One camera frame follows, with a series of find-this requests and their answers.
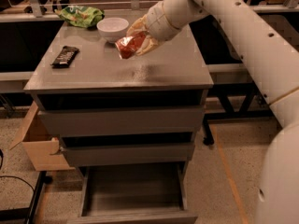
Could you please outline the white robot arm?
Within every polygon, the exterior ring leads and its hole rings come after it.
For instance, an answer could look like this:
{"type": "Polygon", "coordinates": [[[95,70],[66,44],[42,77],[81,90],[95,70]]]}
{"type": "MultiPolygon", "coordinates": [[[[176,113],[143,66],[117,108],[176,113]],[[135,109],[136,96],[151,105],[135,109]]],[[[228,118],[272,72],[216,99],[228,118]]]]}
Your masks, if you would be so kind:
{"type": "Polygon", "coordinates": [[[263,162],[255,224],[299,224],[299,53],[242,0],[163,0],[127,34],[148,37],[137,54],[212,15],[235,48],[281,131],[263,162]]]}

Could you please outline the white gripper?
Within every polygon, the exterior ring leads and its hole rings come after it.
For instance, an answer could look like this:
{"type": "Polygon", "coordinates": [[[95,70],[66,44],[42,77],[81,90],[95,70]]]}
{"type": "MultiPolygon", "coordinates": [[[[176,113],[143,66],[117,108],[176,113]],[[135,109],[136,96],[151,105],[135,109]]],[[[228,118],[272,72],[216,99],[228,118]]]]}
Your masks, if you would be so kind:
{"type": "Polygon", "coordinates": [[[179,32],[180,30],[167,19],[163,2],[160,1],[151,7],[146,15],[137,19],[127,30],[126,35],[145,35],[141,46],[135,52],[136,56],[141,56],[157,49],[162,42],[173,39],[179,32]]]}

